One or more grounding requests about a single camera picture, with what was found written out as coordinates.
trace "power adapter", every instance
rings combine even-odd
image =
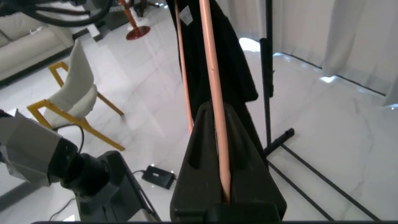
[[[173,180],[175,180],[175,175],[166,170],[162,170],[153,166],[148,166],[144,171],[142,178],[152,184],[158,185],[165,189],[170,189]]]

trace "pink tube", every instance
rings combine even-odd
[[[225,125],[225,113],[223,95],[221,93],[220,75],[218,73],[218,62],[216,45],[214,41],[213,23],[209,0],[200,0],[200,15],[205,41],[207,69],[209,73],[211,99],[213,100],[214,117],[216,123],[218,160],[220,164],[220,180],[226,202],[231,198],[231,173],[229,172],[228,137]]]
[[[193,121],[191,114],[191,104],[189,102],[189,92],[188,92],[188,83],[187,83],[187,69],[185,68],[185,55],[184,55],[184,47],[182,44],[182,32],[181,32],[181,21],[180,21],[180,11],[178,9],[178,0],[175,0],[175,17],[177,21],[177,35],[178,35],[178,46],[180,48],[180,62],[181,62],[181,72],[182,72],[182,82],[184,84],[184,95],[185,95],[185,107],[187,109],[187,119],[188,119],[188,128],[189,133],[192,133],[193,129]]]

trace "white sofa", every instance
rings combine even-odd
[[[73,46],[72,33],[18,13],[0,17],[0,81]]]

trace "tile floor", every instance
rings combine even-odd
[[[100,92],[125,112],[120,118],[101,101],[87,119],[102,133],[126,147],[123,156],[131,170],[149,164],[178,174],[189,140],[183,85],[178,64],[177,39],[168,9],[147,16],[152,30],[126,41],[127,26],[94,42],[82,37],[85,52]],[[245,51],[257,90],[262,93],[259,52]],[[282,54],[274,56],[275,97],[271,99],[273,138],[293,127],[287,142],[299,156],[383,220],[398,220],[398,111],[381,108],[383,97],[339,78],[320,79],[319,69]],[[58,89],[47,69],[0,89],[4,110],[21,109]],[[262,143],[266,132],[262,97],[248,103]],[[77,128],[60,132],[80,143]],[[83,152],[98,156],[113,148],[86,133]],[[336,220],[369,220],[326,183],[283,149],[269,157],[316,203]],[[286,181],[271,171],[288,209],[284,220],[325,220]],[[136,175],[160,217],[170,220],[170,190],[154,187]],[[48,220],[73,194],[59,184],[42,188],[0,213],[1,223]],[[54,220],[74,215],[74,203]]]

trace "chair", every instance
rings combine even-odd
[[[63,68],[68,72],[65,83],[57,72],[58,68]],[[104,101],[120,116],[124,115],[124,113],[97,91],[97,87],[94,85],[93,72],[80,40],[76,40],[70,54],[69,68],[64,62],[57,62],[49,66],[49,70],[61,86],[61,89],[47,100],[38,101],[27,107],[36,120],[51,129],[59,128],[69,123],[78,124],[84,130],[116,149],[123,151],[124,148],[121,145],[92,128],[85,118],[93,110],[96,97]],[[39,109],[43,107],[45,107],[45,111],[41,114]]]

